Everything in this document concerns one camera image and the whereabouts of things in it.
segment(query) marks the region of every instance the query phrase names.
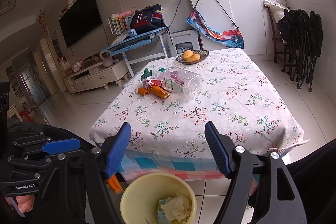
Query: plastic bottle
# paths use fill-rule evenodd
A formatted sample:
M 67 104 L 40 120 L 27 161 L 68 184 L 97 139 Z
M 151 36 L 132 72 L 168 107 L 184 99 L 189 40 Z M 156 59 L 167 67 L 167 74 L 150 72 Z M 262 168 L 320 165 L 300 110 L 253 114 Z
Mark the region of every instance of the plastic bottle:
M 158 67 L 152 71 L 152 76 L 162 82 L 165 90 L 176 93 L 187 101 L 196 98 L 202 92 L 202 76 L 188 70 Z

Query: person's hand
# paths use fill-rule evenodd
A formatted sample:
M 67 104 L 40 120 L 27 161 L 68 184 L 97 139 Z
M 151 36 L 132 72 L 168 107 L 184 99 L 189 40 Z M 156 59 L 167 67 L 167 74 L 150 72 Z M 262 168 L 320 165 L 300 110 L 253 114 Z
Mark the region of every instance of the person's hand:
M 35 196 L 34 195 L 23 195 L 23 196 L 17 196 L 16 201 L 18 203 L 18 208 L 21 213 L 29 212 L 33 209 L 34 202 L 35 202 Z

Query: blue desk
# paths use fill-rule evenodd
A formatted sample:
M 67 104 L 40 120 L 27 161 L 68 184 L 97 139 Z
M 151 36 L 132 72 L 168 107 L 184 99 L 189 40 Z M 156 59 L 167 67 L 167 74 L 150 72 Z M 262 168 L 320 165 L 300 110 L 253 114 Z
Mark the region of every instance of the blue desk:
M 150 60 L 150 59 L 154 59 L 154 58 L 158 58 L 158 57 L 162 57 L 164 56 L 165 58 L 168 58 L 167 56 L 167 51 L 166 51 L 166 47 L 163 43 L 163 39 L 162 39 L 162 34 L 166 31 L 166 29 L 164 27 L 150 31 L 150 32 L 146 32 L 146 33 L 142 33 L 139 35 L 136 35 L 135 37 L 131 37 L 129 39 L 126 39 L 124 41 L 121 41 L 119 43 L 116 43 L 114 45 L 111 45 L 105 49 L 103 49 L 103 51 L 108 50 L 111 56 L 117 55 L 117 54 L 122 54 L 124 57 L 124 60 L 126 62 L 129 74 L 131 75 L 131 77 L 134 76 L 133 70 L 131 68 L 131 64 L 134 63 L 138 63 L 138 62 L 142 62 L 145 60 Z M 144 46 L 146 44 L 150 44 L 152 42 L 155 42 L 157 40 L 160 40 L 161 42 L 161 47 L 162 47 L 162 52 L 158 53 L 158 54 L 152 54 L 152 55 L 148 55 L 142 58 L 138 58 L 138 59 L 134 59 L 134 60 L 128 60 L 125 52 Z

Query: colorful bag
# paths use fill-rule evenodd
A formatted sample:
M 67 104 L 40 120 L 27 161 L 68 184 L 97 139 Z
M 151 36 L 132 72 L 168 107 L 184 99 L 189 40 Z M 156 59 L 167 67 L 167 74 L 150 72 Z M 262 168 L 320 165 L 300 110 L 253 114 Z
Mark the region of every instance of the colorful bag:
M 131 21 L 131 29 L 137 34 L 149 32 L 163 27 L 162 8 L 159 4 L 135 11 Z
M 203 34 L 205 37 L 215 42 L 221 43 L 222 45 L 228 48 L 244 48 L 244 39 L 243 39 L 242 34 L 239 31 L 239 28 L 233 22 L 231 17 L 227 14 L 227 12 L 225 11 L 222 5 L 218 2 L 218 4 L 221 6 L 221 8 L 226 13 L 226 15 L 232 21 L 232 24 L 236 27 L 236 30 L 226 30 L 224 32 L 218 32 L 216 30 L 209 28 L 208 25 L 205 23 L 204 18 L 201 16 L 201 14 L 196 9 L 198 2 L 199 0 L 197 0 L 194 9 L 192 10 L 190 16 L 188 17 L 187 23 L 191 27 L 199 31 L 201 34 Z

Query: glass door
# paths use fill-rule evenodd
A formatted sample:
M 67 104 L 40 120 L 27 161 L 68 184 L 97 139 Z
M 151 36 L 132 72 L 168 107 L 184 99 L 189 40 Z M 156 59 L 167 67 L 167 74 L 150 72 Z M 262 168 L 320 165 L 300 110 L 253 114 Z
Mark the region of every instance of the glass door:
M 35 83 L 30 67 L 26 67 L 21 75 L 25 82 L 26 88 L 30 92 L 35 104 L 39 105 L 45 99 L 45 96 L 42 93 L 40 87 Z

